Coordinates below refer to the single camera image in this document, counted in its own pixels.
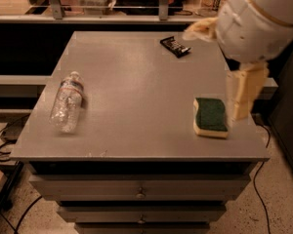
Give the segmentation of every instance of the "drawer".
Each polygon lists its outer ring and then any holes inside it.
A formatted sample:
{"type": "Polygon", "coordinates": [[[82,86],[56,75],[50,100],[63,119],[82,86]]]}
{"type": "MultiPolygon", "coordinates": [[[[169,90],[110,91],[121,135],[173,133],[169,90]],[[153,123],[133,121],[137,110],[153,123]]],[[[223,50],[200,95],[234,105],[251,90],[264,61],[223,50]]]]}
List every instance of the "drawer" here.
{"type": "Polygon", "coordinates": [[[205,234],[208,224],[97,224],[76,223],[79,234],[205,234]]]}
{"type": "Polygon", "coordinates": [[[226,211],[225,206],[202,206],[200,202],[97,202],[92,207],[59,207],[67,222],[210,222],[226,211]]]}
{"type": "Polygon", "coordinates": [[[248,175],[32,175],[46,199],[55,201],[235,199],[248,175]]]}

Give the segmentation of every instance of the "drawer knob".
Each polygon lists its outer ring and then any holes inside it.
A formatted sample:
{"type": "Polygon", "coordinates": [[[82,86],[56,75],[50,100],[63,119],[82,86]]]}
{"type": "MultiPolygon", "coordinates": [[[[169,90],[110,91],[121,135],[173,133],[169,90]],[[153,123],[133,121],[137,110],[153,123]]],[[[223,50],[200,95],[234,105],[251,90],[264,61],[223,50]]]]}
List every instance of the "drawer knob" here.
{"type": "Polygon", "coordinates": [[[138,220],[138,224],[144,224],[144,223],[146,223],[146,221],[144,220],[144,216],[141,215],[140,219],[138,220]]]}
{"type": "Polygon", "coordinates": [[[140,187],[136,195],[137,199],[144,199],[147,195],[144,193],[144,190],[140,187]]]}

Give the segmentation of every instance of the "table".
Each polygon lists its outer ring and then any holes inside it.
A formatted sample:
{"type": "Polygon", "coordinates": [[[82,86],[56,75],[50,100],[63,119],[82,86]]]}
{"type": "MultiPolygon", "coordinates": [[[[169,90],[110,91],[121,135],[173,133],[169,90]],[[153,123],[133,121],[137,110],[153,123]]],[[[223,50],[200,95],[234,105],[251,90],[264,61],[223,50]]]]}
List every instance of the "table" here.
{"type": "Polygon", "coordinates": [[[194,133],[193,100],[226,103],[227,72],[216,43],[182,32],[74,32],[11,158],[79,233],[206,233],[269,159],[250,119],[231,122],[227,139],[194,133]],[[169,36],[190,54],[161,46],[169,36]],[[87,103],[65,135],[48,119],[71,71],[87,103]]]}

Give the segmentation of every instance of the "sponge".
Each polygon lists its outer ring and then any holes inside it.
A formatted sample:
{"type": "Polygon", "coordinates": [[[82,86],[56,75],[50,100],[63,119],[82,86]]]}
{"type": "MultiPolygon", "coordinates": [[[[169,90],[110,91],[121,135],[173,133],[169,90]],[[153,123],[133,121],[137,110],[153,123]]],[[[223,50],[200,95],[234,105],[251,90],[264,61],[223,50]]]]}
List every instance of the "sponge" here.
{"type": "Polygon", "coordinates": [[[225,105],[218,98],[197,97],[193,103],[196,109],[193,127],[197,135],[205,137],[228,136],[225,125],[225,105]]]}

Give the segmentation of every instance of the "metal post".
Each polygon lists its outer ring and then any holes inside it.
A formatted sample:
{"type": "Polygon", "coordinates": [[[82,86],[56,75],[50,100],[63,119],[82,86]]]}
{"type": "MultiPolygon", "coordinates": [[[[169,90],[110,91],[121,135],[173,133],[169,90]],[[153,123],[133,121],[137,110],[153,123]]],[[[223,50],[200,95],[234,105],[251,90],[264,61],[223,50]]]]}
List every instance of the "metal post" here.
{"type": "Polygon", "coordinates": [[[168,0],[159,0],[158,16],[160,20],[168,19],[168,0]]]}
{"type": "Polygon", "coordinates": [[[49,0],[54,19],[61,20],[64,17],[64,10],[60,0],[49,0]]]}

